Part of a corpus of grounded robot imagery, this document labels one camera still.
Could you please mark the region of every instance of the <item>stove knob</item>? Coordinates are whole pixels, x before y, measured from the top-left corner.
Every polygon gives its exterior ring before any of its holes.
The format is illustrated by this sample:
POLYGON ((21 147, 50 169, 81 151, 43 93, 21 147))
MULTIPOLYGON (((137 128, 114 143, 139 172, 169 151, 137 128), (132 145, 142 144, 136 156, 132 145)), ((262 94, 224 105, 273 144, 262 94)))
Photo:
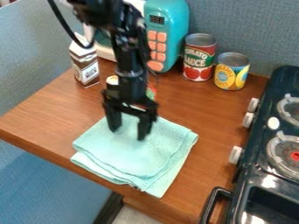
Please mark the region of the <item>stove knob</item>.
POLYGON ((252 98, 249 102, 247 111, 253 113, 256 109, 257 106, 259 105, 260 100, 256 98, 252 98))
POLYGON ((243 127, 249 129, 253 120, 254 120, 254 114, 247 112, 243 118, 243 123, 242 123, 243 127))
POLYGON ((277 119, 277 117, 270 117, 268 122, 267 122, 267 126, 271 129, 271 130, 278 130, 279 126, 281 126, 280 121, 277 119))
POLYGON ((231 151, 231 154, 229 155, 228 162, 232 165, 238 164, 242 151, 243 149, 241 147, 234 146, 231 151))

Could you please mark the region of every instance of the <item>microwave keypad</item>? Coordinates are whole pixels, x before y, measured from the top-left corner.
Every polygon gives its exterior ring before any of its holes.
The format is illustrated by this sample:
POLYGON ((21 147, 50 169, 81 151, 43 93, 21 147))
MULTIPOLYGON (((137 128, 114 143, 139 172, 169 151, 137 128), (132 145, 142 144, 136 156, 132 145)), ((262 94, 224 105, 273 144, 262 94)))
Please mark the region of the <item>microwave keypad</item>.
POLYGON ((166 42, 167 34, 165 32, 148 31, 149 48, 151 50, 151 61, 148 66, 155 71, 162 71, 163 63, 166 61, 166 42))

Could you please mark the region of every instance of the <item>folded cloth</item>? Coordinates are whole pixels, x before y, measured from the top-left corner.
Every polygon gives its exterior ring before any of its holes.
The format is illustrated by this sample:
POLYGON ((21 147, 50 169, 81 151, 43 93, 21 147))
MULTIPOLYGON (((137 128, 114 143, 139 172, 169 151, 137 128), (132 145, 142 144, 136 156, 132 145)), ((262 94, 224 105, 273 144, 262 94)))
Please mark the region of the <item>folded cloth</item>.
POLYGON ((131 185, 161 198, 188 157, 198 135, 161 117, 143 141, 137 141, 138 118, 122 114, 114 133, 106 117, 73 142, 71 161, 118 185, 131 185))

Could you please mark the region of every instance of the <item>black toy stove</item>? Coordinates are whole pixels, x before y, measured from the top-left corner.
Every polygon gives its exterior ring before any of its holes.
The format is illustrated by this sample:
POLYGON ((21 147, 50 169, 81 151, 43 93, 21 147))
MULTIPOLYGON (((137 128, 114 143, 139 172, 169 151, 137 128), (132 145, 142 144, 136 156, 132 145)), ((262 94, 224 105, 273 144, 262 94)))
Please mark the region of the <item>black toy stove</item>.
POLYGON ((252 99, 248 111, 247 145, 234 147, 230 156, 238 167, 235 188, 215 187, 200 223, 209 223, 218 197, 229 200, 223 223, 299 223, 299 67, 275 70, 261 100, 252 99))

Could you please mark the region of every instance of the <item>tomato sauce can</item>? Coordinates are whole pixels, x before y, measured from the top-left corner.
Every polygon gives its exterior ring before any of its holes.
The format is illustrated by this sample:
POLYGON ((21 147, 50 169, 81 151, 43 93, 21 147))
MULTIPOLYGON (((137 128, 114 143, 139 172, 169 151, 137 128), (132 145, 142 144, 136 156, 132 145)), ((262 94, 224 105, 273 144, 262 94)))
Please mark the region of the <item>tomato sauce can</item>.
POLYGON ((217 58, 215 85, 225 90, 244 87, 250 67, 249 59, 238 52, 225 52, 217 58))
POLYGON ((206 81, 212 76, 216 39, 209 34, 194 33, 185 38, 184 77, 206 81))

